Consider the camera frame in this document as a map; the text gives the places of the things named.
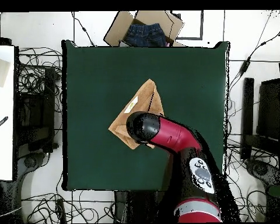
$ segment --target floor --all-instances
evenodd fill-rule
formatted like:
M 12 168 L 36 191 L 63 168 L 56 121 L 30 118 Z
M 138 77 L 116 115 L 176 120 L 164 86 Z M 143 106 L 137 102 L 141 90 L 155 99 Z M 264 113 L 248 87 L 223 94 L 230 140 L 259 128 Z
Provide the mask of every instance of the floor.
M 106 46 L 103 37 L 112 24 L 117 12 L 75 12 L 78 18 L 89 33 L 90 38 L 97 46 Z M 191 11 L 184 11 L 181 18 L 191 20 L 187 16 L 191 15 Z M 200 25 L 199 22 L 191 23 L 193 26 Z M 280 31 L 280 13 L 273 10 L 206 10 L 204 11 L 203 23 L 204 35 L 202 40 L 178 41 L 187 46 L 203 46 L 213 47 L 219 41 L 230 42 L 229 55 L 229 76 L 230 81 L 236 76 L 243 60 L 245 60 L 255 49 L 258 40 L 263 32 L 259 44 L 265 40 L 274 37 Z M 189 34 L 189 37 L 195 37 L 196 34 Z M 73 40 L 77 46 L 89 46 L 89 39 L 85 32 L 81 29 L 79 23 L 75 21 L 70 12 L 29 12 L 29 13 L 2 13 L 0 17 L 0 36 L 12 39 L 13 45 L 20 48 L 25 47 L 48 47 L 59 52 L 61 50 L 61 40 Z M 280 62 L 280 37 L 277 37 L 268 44 L 260 47 L 252 56 L 249 69 L 244 76 L 235 84 L 231 91 L 230 97 L 235 102 L 235 109 L 240 110 L 242 106 L 242 83 L 243 78 L 252 77 L 254 83 L 254 101 L 258 100 L 258 91 L 260 83 L 269 79 L 279 78 L 278 63 Z M 257 115 L 257 104 L 254 105 L 254 116 Z M 257 119 L 254 119 L 254 131 L 256 130 Z M 237 113 L 230 118 L 232 125 L 232 133 L 240 133 L 241 114 Z M 61 126 L 61 114 L 56 113 L 55 128 Z M 229 143 L 239 142 L 239 136 L 230 137 Z M 28 174 L 23 183 L 22 198 L 29 198 L 36 195 L 54 193 L 56 185 L 61 178 L 62 172 L 62 131 L 55 136 L 55 141 L 60 147 L 51 154 L 47 165 L 39 168 L 34 173 Z M 234 155 L 232 161 L 239 160 Z M 230 187 L 235 198 L 240 197 L 240 191 L 244 198 L 253 190 L 261 190 L 264 188 L 259 180 L 254 179 L 247 174 L 245 168 L 240 164 L 233 163 L 230 166 Z M 58 192 L 67 201 L 72 201 L 76 207 L 79 205 L 79 196 L 82 201 L 82 208 L 94 208 L 101 217 L 105 215 L 104 207 L 109 207 L 111 201 L 114 200 L 112 191 L 81 191 L 67 192 L 63 191 L 61 183 L 58 185 Z M 36 197 L 34 200 L 23 201 L 22 212 L 24 218 L 32 212 L 37 206 L 39 200 L 43 197 Z M 237 199 L 239 208 L 241 209 L 242 221 L 263 221 L 264 217 L 260 213 L 265 209 L 265 198 L 260 193 L 253 193 L 249 197 L 253 205 L 258 210 L 253 219 L 247 214 L 247 205 L 242 199 Z M 67 212 L 71 210 L 71 205 L 65 204 Z M 93 218 L 93 211 L 85 211 L 83 213 L 86 219 Z M 41 215 L 34 214 L 31 221 L 36 222 L 41 219 Z M 95 216 L 90 223 L 96 222 Z M 111 223 L 113 220 L 108 216 L 103 217 L 100 223 Z M 73 218 L 73 223 L 85 223 L 81 216 Z

